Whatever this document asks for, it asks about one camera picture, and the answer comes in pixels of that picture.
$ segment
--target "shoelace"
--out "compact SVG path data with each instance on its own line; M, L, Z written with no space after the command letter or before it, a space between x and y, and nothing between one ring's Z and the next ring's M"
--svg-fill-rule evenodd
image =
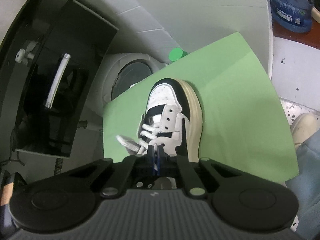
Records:
M136 152L137 154L146 154L147 149L148 149L148 145L153 145L155 148L157 146L155 139L157 138L157 135L160 132L160 123L157 122L152 125L143 124L142 128L144 130L141 131L140 135L147 137L151 141L146 142L146 141L140 139L138 143L141 147L134 145L133 143L128 141L128 139L126 139L120 135L117 135L116 139L118 140L118 142L122 146L132 150L133 152Z

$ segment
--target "screw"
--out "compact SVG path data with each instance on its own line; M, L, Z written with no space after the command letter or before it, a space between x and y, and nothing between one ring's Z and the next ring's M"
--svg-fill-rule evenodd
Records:
M194 187L189 192L193 196L201 196L201 195L203 195L205 193L205 190L203 188L200 188L200 187Z
M102 190L102 194L105 196L114 196L118 194L118 190L115 187L107 187Z

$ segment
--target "black and white sneaker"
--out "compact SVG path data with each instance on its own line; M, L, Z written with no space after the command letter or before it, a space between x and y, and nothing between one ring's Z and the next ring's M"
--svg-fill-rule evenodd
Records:
M129 154L146 154L148 145L163 145L170 156L185 155L190 162L199 161L202 111L196 93L182 80L165 78L152 88L146 112L138 128L136 143L117 135Z

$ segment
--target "floor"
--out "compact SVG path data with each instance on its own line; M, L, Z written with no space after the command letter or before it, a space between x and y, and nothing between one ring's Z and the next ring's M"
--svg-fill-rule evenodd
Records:
M272 84L289 124L302 113L320 119L320 24L294 33L273 22Z

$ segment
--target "white floor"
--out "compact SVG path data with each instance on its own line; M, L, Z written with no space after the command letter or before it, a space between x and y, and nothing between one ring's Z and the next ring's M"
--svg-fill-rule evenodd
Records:
M272 84L280 98L320 111L320 50L273 37Z
M316 116L316 119L318 121L318 125L320 127L320 112L314 109L311 109L309 107L300 105L298 103L294 103L285 99L280 99L280 102L282 104L284 113L287 117L287 121L289 125L292 125L293 121L300 115L304 113L310 113Z

